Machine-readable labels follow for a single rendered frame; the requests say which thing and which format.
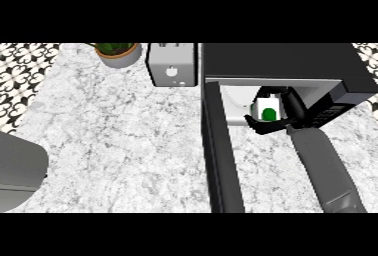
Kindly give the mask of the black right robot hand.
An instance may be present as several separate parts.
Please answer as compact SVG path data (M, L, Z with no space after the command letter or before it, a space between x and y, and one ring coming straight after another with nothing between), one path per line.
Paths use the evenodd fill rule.
M252 116L252 105L258 98L277 96L281 99L283 120L274 122L259 122ZM283 129L290 132L300 130L306 126L306 104L293 87L289 86L264 86L259 89L256 98L250 105L250 113L244 116L250 128L259 135L267 135Z

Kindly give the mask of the white green milk carton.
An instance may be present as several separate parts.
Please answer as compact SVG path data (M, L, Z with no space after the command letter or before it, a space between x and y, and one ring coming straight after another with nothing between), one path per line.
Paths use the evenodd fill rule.
M259 122L283 120L281 99L277 96L258 98L252 105L252 116Z

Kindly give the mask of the black microwave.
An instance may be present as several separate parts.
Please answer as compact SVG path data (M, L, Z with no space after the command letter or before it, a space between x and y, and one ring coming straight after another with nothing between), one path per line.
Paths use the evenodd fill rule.
M298 127L323 127L378 94L351 43L206 43L204 78L221 85L228 124L244 126L258 92L290 87L305 104Z

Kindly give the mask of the dark grey microwave door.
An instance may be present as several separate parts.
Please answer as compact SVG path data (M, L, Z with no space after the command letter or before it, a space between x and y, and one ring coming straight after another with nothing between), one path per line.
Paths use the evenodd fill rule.
M213 213L244 213L221 85L206 82L202 91L202 135Z

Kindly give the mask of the silver toaster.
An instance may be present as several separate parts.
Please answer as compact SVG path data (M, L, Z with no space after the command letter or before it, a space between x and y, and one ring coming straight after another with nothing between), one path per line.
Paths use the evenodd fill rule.
M199 44L150 43L147 67L156 87L199 85Z

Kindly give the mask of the potted green plant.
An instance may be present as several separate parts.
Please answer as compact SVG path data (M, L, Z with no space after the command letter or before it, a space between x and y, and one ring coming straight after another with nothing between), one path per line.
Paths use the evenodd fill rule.
M89 43L104 64L116 69L132 66L142 56L140 43Z

